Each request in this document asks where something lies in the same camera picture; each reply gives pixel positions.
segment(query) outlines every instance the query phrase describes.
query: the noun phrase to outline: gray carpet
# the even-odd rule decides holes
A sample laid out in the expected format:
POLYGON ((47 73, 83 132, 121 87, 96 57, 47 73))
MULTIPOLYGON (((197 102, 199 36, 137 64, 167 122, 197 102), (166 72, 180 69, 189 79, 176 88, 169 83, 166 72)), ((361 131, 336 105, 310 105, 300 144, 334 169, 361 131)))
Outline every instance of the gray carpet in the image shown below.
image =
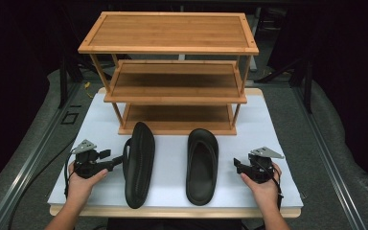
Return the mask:
MULTIPOLYGON (((267 74, 268 68, 264 66, 267 59, 266 52, 256 58, 260 67, 258 72, 249 73, 250 80, 258 79, 267 74)), ((76 93, 72 95, 69 103, 63 109, 57 109, 59 103, 58 71, 48 77, 51 89, 46 102, 13 155, 11 162, 0 175, 0 205, 7 198, 8 190, 15 187, 12 183, 31 155, 42 153, 41 159, 38 159, 38 162, 34 164, 35 172, 38 172, 78 133, 91 102, 87 91, 94 94, 102 87, 99 78, 94 74, 86 71, 84 75, 84 82, 90 81, 91 86, 85 90, 83 83, 70 82, 69 89, 75 88, 76 93), (56 123, 51 124, 55 118, 57 118, 56 123), (50 132, 50 138, 47 141, 43 141, 45 130, 50 132)), ((313 114, 307 115, 300 103, 298 89, 289 88, 284 83, 287 82, 287 79, 288 76, 283 75, 269 84, 254 85, 264 92, 273 125, 284 153, 287 155, 294 181, 299 191, 304 195, 301 217, 289 218, 287 222, 292 229, 314 230, 353 229, 354 225, 348 218, 349 215, 344 210, 338 193, 335 192, 335 184, 331 180, 326 164, 324 164, 323 150, 311 128, 310 119, 312 119, 318 124, 326 146, 332 155, 332 160, 338 167, 338 173, 343 178, 364 225, 368 228, 368 175, 355 164, 351 153, 344 145, 343 127, 337 113, 321 88, 315 84, 312 94, 313 114)), ((48 195, 57 181, 65 156, 70 148, 69 146, 38 177, 22 198, 16 210, 12 229, 42 229, 52 219, 47 204, 48 195)), ((3 222, 7 222, 8 218, 8 214, 0 217, 3 222)), ((250 229, 262 224, 258 218, 249 218, 243 221, 250 229)), ((80 218, 76 229, 89 230, 101 224, 106 224, 106 218, 80 218)), ((364 227, 359 225, 357 229, 364 229, 364 227)))

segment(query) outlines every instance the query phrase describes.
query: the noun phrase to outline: black cable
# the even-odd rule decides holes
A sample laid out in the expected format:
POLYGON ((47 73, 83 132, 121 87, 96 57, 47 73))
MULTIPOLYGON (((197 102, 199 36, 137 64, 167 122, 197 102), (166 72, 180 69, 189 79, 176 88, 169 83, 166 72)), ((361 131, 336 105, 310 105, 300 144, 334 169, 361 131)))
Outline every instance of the black cable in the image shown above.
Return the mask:
POLYGON ((64 181, 65 181, 65 189, 64 189, 64 194, 65 194, 65 198, 68 197, 68 176, 67 176, 67 173, 68 173, 68 162, 70 161, 70 157, 72 155, 72 150, 70 150, 70 152, 68 153, 67 155, 67 158, 65 159, 65 162, 64 162, 64 170, 63 170, 63 174, 64 174, 64 181))
POLYGON ((73 175, 79 168, 81 167, 81 165, 79 165, 76 169, 74 169, 70 175, 68 177, 65 178, 65 189, 64 189, 64 194, 65 194, 65 198, 68 198, 68 188, 69 188, 69 181, 70 181, 70 177, 71 175, 73 175))
POLYGON ((20 201, 22 200, 23 196, 26 194, 26 192, 29 190, 29 188, 32 186, 32 184, 35 182, 35 180, 65 151, 65 149, 68 148, 68 146, 71 145, 71 143, 74 142, 74 140, 76 140, 77 135, 75 137, 73 137, 73 139, 67 144, 67 146, 65 146, 58 154, 56 154, 55 157, 53 157, 44 167, 43 169, 41 169, 35 176, 34 178, 28 182, 28 184, 26 185, 25 189, 23 190, 22 194, 20 195, 19 199, 17 199, 13 210, 11 211, 11 218, 9 220, 8 223, 8 230, 11 230, 12 227, 12 223, 13 223, 13 218, 14 218, 14 214, 16 212, 17 207, 20 204, 20 201))

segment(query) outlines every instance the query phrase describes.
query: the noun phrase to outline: shoe rack shelf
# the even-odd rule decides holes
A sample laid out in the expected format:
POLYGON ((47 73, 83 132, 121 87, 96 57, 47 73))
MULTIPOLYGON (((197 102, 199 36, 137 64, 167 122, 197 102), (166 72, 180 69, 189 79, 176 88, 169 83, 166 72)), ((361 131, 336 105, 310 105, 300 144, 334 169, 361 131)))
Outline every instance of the shoe rack shelf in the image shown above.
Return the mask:
POLYGON ((113 105, 120 134, 145 122, 154 134, 206 128, 236 135, 251 56, 259 50, 243 13, 105 11, 79 47, 89 54, 113 105), (97 55, 115 62, 107 80, 97 55), (237 60, 121 59, 117 54, 230 55, 237 60), (244 75, 240 56, 247 56, 244 75), (124 114, 118 108, 126 104, 124 114))

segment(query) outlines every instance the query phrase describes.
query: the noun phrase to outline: finger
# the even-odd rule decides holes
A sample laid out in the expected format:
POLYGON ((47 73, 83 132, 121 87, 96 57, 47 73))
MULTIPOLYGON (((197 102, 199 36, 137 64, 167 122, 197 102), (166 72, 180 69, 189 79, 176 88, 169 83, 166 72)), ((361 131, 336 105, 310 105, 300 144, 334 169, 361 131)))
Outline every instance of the finger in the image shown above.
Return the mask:
POLYGON ((91 185, 95 185, 107 176, 108 170, 104 169, 89 178, 91 185))
POLYGON ((74 171, 74 161, 68 165, 68 173, 71 174, 74 171))
POLYGON ((247 187, 249 187, 250 189, 252 189, 254 186, 256 186, 256 182, 253 181, 252 179, 249 178, 249 176, 247 176, 245 173, 241 173, 241 180, 243 180, 243 182, 247 185, 247 187))
POLYGON ((280 176, 282 175, 282 171, 280 170, 280 167, 273 162, 273 167, 275 169, 274 171, 274 179, 276 179, 276 181, 279 181, 280 176))

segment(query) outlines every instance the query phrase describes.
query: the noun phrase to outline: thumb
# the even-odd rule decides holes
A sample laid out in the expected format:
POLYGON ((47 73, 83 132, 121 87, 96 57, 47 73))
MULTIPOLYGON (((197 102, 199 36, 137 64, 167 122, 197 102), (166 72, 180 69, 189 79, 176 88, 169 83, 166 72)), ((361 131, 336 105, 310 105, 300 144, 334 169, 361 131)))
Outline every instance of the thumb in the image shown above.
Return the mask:
POLYGON ((89 181, 91 182, 92 185, 95 185, 101 180, 103 180, 107 176, 107 173, 108 173, 107 169, 101 170, 95 175, 91 176, 91 178, 89 178, 89 181))
POLYGON ((250 189, 252 189, 256 182, 253 181, 252 179, 249 178, 249 176, 247 176, 245 173, 241 173, 241 179, 243 180, 243 182, 247 185, 247 187, 249 187, 250 189))

